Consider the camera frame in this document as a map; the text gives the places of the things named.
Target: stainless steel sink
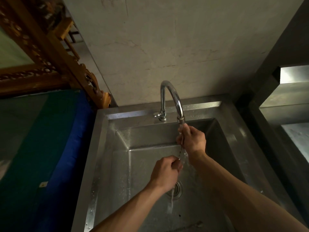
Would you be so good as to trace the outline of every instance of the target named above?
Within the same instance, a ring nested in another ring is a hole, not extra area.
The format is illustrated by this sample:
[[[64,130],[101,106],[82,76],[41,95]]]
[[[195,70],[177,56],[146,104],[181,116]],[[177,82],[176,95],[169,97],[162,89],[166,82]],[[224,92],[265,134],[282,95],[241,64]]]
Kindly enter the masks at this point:
[[[263,153],[227,96],[182,100],[186,122],[205,132],[207,154],[238,179],[301,220]],[[179,124],[174,103],[167,102],[167,121],[152,114],[159,103],[99,110],[92,134],[72,231],[89,231],[148,183],[155,162],[179,155]],[[170,194],[152,208],[139,231],[233,231],[216,207],[194,168],[180,174],[174,208]]]

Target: sink rim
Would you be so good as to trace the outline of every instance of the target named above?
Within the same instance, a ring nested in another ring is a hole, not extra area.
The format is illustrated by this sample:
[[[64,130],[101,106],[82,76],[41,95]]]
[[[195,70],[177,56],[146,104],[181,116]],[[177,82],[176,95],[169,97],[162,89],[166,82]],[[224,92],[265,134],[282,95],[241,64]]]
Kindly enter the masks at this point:
[[[184,109],[185,111],[215,108],[216,112],[212,113],[211,116],[205,114],[204,117],[218,120],[246,183],[283,206],[292,215],[297,215],[298,212],[283,187],[279,196],[274,193],[265,176],[265,171],[259,164],[261,161],[265,162],[265,156],[228,95],[183,99],[181,101],[183,107],[187,109]],[[166,107],[169,113],[165,123],[176,122],[176,109],[173,101],[167,101]],[[144,126],[145,123],[162,124],[163,122],[152,117],[152,114],[159,110],[159,102],[98,110],[71,231],[82,231],[81,228],[84,228],[84,231],[89,231],[94,226],[101,164],[103,162],[107,131],[110,129],[109,122],[125,123],[127,119],[133,118],[137,120],[139,119],[138,116],[145,116],[144,122],[137,122],[135,126]],[[186,117],[186,120],[199,119],[194,117],[187,119]],[[271,175],[276,186],[281,184],[276,175],[274,176],[271,168],[268,166],[264,168],[267,169],[267,174]]]

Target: person's right arm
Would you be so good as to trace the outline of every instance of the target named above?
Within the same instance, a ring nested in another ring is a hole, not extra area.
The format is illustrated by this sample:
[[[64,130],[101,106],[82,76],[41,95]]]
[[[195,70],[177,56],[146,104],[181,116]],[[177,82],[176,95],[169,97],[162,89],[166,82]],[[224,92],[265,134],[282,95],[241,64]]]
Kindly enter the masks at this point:
[[[243,183],[206,155],[203,132],[183,125],[183,147],[189,162],[220,202],[234,227],[242,231],[306,231],[309,230],[278,204]]]

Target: hand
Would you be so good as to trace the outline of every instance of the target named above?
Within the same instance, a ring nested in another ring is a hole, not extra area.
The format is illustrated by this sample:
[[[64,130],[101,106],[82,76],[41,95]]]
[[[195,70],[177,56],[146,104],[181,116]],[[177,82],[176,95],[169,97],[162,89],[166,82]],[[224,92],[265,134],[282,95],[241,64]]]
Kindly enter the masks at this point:
[[[185,148],[185,150],[187,151],[189,159],[190,155],[194,154],[197,151],[205,152],[206,139],[203,132],[187,124],[184,124],[182,126],[182,129],[179,128],[178,131],[182,134],[177,137],[177,144],[181,145],[181,140],[183,137],[183,148]]]
[[[160,189],[163,195],[175,186],[182,168],[183,165],[176,156],[168,156],[158,160],[152,171],[149,185]]]

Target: person's left hand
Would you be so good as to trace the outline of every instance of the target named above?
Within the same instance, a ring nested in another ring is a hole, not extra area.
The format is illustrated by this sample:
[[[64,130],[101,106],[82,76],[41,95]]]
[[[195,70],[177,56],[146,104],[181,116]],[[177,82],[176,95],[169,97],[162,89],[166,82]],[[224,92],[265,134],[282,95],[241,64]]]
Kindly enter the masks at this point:
[[[175,186],[182,168],[183,165],[176,156],[164,157],[156,162],[149,184],[158,187],[164,194]]]

